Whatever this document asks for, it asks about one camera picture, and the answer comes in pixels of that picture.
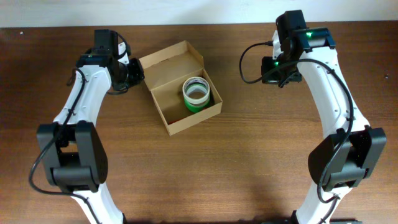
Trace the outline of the brown cardboard box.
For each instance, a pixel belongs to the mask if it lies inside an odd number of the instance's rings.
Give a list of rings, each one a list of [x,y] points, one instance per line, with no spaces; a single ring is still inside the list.
[[[176,134],[221,113],[223,100],[204,66],[203,56],[186,40],[139,59],[145,83],[169,135]],[[210,84],[210,102],[198,113],[184,103],[182,86],[191,77]]]

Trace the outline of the white masking tape roll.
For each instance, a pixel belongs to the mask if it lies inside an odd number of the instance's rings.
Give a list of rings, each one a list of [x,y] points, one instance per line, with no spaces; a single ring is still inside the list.
[[[191,77],[184,82],[182,93],[188,103],[204,104],[210,99],[210,84],[202,77]]]

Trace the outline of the green tape roll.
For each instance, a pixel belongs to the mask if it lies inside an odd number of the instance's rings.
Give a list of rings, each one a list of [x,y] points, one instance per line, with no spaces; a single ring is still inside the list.
[[[209,95],[208,96],[204,96],[202,98],[198,98],[198,99],[189,98],[188,96],[184,97],[185,106],[192,113],[200,112],[202,109],[207,107],[209,102],[210,102],[210,96]]]

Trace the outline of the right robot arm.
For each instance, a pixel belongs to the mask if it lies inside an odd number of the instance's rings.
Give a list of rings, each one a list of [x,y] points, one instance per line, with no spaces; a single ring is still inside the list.
[[[312,183],[290,222],[329,223],[344,196],[372,174],[386,135],[371,127],[354,102],[331,32],[309,28],[301,10],[286,11],[275,22],[273,55],[262,59],[261,81],[282,88],[305,80],[324,137],[308,156]]]

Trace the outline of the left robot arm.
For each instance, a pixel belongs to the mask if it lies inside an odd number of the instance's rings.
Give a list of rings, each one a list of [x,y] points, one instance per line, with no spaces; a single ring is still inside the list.
[[[106,95],[121,95],[145,79],[125,38],[109,29],[94,32],[94,46],[81,54],[67,82],[72,90],[61,112],[36,132],[40,153],[30,169],[30,187],[71,197],[90,223],[126,223],[106,178],[108,157],[96,131]]]

